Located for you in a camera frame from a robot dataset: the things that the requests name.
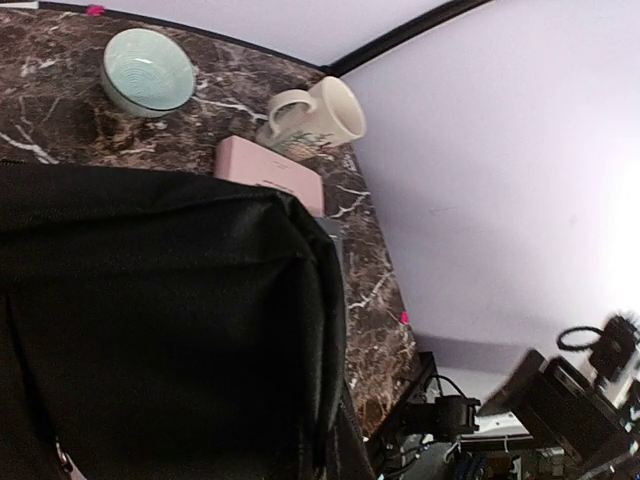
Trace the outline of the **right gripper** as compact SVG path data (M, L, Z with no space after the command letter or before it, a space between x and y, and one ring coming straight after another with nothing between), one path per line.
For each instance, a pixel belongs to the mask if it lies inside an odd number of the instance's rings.
M639 452L639 435L627 430L619 409L567 360L547 360L535 349L477 411L479 417L507 413L577 465L621 465Z

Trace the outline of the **black student bag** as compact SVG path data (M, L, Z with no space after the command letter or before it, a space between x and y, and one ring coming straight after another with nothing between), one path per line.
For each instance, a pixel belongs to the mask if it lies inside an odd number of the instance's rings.
M1 168L5 479L370 479L333 241L293 196Z

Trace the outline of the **dark blue book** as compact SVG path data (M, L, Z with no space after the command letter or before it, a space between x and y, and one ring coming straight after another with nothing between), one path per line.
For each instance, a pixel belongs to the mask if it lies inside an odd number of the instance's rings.
M334 249L336 251L336 256L340 263L341 271L344 271L343 265L343 241L341 234L341 225L335 219L330 218L315 218L316 223L324 230L324 232L329 236L332 240Z

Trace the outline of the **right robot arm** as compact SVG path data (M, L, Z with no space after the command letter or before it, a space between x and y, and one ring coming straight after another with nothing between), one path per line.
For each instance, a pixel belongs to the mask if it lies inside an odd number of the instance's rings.
M639 453L639 433L571 363L530 350L512 375L482 403L461 395L409 403L400 416L404 434L431 434L454 442L480 432L478 419L512 414L529 446L560 447L587 476L617 469Z

